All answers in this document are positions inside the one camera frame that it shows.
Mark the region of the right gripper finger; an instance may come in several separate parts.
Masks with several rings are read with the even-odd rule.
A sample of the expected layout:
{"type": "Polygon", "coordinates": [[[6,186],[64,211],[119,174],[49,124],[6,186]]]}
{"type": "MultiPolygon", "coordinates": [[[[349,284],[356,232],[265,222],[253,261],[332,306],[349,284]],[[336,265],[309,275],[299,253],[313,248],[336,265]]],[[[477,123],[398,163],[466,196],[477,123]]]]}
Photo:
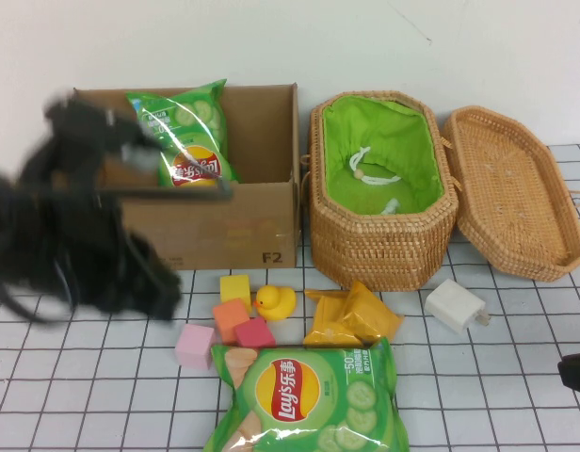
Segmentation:
{"type": "Polygon", "coordinates": [[[557,369],[564,386],[580,391],[580,353],[564,356],[557,369]]]}

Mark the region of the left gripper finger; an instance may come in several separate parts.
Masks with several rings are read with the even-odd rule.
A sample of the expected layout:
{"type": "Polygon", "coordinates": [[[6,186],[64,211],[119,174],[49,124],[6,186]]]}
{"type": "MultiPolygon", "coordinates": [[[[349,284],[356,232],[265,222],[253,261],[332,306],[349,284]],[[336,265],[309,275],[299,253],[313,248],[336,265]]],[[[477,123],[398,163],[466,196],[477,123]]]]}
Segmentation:
{"type": "Polygon", "coordinates": [[[108,111],[108,131],[113,134],[113,148],[108,152],[125,165],[158,165],[164,146],[145,127],[108,111]]]}

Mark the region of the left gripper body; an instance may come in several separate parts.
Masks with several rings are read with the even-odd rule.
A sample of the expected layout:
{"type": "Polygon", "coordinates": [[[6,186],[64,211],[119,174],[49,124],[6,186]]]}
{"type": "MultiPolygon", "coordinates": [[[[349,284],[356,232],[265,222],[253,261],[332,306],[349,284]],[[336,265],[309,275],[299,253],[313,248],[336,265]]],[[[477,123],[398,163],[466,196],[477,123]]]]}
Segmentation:
{"type": "Polygon", "coordinates": [[[43,111],[50,136],[42,145],[45,168],[99,168],[105,161],[130,162],[130,118],[96,105],[76,92],[43,111]]]}

